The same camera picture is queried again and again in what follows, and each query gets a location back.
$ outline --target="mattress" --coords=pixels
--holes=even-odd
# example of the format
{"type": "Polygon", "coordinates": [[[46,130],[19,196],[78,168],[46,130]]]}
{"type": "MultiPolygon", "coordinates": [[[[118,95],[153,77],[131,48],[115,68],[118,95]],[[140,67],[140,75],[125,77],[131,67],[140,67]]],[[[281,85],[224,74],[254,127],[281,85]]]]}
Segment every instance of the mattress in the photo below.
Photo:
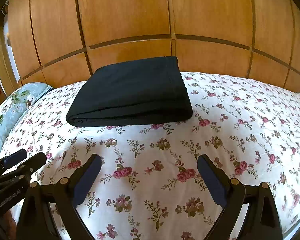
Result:
{"type": "MultiPolygon", "coordinates": [[[[73,127],[65,116],[79,82],[41,98],[10,132],[0,157],[21,148],[28,157],[44,152],[47,163],[32,176],[44,185],[100,155],[101,171],[77,206],[96,239],[203,239],[221,207],[196,169],[201,154],[243,184],[267,182],[288,231],[300,219],[300,94],[244,78],[181,74],[194,110],[187,121],[73,127]]],[[[55,204],[51,210],[62,238],[70,239],[55,204]]]]}

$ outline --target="screw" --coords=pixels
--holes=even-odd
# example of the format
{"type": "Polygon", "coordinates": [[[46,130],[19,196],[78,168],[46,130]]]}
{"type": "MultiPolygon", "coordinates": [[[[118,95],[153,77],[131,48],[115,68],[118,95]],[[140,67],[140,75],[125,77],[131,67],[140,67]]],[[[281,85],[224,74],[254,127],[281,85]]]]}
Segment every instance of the screw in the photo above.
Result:
{"type": "Polygon", "coordinates": [[[268,183],[266,183],[266,182],[262,182],[262,183],[261,183],[261,186],[262,186],[263,188],[269,188],[269,185],[268,185],[268,183]]]}
{"type": "Polygon", "coordinates": [[[60,180],[60,183],[61,184],[67,184],[68,183],[68,178],[62,178],[61,180],[60,180]]]}
{"type": "Polygon", "coordinates": [[[36,187],[38,183],[36,181],[30,183],[30,187],[36,187]]]}
{"type": "Polygon", "coordinates": [[[233,185],[238,185],[239,184],[239,181],[237,179],[231,179],[230,182],[233,185]]]}

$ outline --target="pillow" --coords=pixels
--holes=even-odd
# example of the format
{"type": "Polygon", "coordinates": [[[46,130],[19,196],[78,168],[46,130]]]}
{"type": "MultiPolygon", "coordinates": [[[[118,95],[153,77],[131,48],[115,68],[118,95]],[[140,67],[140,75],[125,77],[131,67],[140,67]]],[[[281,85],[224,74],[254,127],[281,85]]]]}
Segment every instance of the pillow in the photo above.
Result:
{"type": "Polygon", "coordinates": [[[11,129],[39,98],[53,88],[45,83],[29,83],[14,91],[0,105],[0,151],[11,129]]]}

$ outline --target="floral bedsheet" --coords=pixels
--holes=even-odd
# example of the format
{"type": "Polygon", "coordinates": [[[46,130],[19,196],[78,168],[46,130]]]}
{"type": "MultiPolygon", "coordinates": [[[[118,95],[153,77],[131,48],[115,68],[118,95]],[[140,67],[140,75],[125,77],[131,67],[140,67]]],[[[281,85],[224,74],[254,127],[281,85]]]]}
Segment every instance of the floral bedsheet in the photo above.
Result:
{"type": "MultiPolygon", "coordinates": [[[[1,157],[24,148],[47,164],[33,180],[69,177],[91,154],[102,169],[77,207],[96,239],[199,240],[220,214],[196,160],[207,154],[242,183],[268,182],[283,233],[300,219],[300,94],[255,80],[182,73],[194,114],[186,122],[77,128],[67,110],[84,82],[49,92],[6,139],[1,157]]],[[[69,239],[51,209],[61,236],[69,239]]],[[[245,212],[231,237],[236,237],[245,212]]]]}

